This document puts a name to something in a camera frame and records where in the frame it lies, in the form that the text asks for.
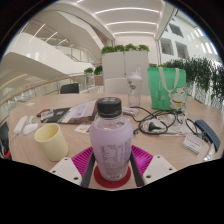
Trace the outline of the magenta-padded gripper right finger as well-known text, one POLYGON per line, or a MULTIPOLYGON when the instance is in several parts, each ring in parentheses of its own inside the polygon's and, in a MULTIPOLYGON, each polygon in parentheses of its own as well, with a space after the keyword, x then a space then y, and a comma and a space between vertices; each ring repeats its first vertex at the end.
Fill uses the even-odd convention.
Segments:
POLYGON ((130 162, 137 187, 145 186, 176 172, 162 155, 153 156, 137 146, 132 146, 130 162))

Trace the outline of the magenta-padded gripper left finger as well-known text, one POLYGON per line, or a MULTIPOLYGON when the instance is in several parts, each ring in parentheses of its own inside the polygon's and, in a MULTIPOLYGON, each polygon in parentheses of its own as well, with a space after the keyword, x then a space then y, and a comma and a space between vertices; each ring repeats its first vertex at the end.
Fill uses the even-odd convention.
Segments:
POLYGON ((91 147, 81 151, 72 158, 62 158, 50 173, 84 188, 89 187, 95 156, 91 147))

